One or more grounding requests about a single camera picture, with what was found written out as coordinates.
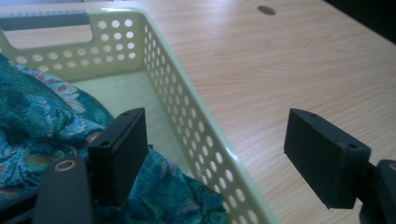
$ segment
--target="blue-green garment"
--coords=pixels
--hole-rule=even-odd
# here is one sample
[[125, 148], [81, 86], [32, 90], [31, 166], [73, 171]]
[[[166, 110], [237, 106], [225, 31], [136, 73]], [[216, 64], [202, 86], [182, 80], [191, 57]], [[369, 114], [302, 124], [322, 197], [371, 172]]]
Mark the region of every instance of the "blue-green garment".
[[[113, 120], [89, 94], [0, 54], [0, 204], [37, 189], [45, 168], [87, 156]], [[96, 206], [99, 223], [225, 223], [222, 198], [149, 151], [128, 203]]]

